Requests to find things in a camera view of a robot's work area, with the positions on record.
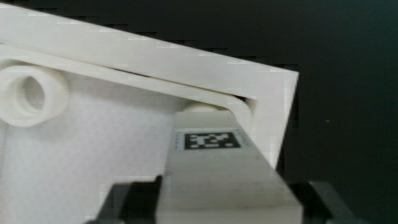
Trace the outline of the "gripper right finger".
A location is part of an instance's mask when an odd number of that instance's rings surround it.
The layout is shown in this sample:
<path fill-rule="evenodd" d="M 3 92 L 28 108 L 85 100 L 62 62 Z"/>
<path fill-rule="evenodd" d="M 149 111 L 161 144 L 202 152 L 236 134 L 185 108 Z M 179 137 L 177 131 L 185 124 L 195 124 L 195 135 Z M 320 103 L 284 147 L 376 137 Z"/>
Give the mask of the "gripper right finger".
<path fill-rule="evenodd" d="M 300 182 L 289 188 L 304 206 L 302 224 L 355 224 L 355 215 L 328 182 Z"/>

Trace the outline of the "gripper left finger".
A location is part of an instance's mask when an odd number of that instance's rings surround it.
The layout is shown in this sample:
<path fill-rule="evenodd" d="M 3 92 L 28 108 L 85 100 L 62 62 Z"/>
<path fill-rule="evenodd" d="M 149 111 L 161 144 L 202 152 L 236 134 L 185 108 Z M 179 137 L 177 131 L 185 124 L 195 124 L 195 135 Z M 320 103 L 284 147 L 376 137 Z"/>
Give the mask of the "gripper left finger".
<path fill-rule="evenodd" d="M 112 185 L 96 218 L 85 224 L 156 224 L 161 177 Z"/>

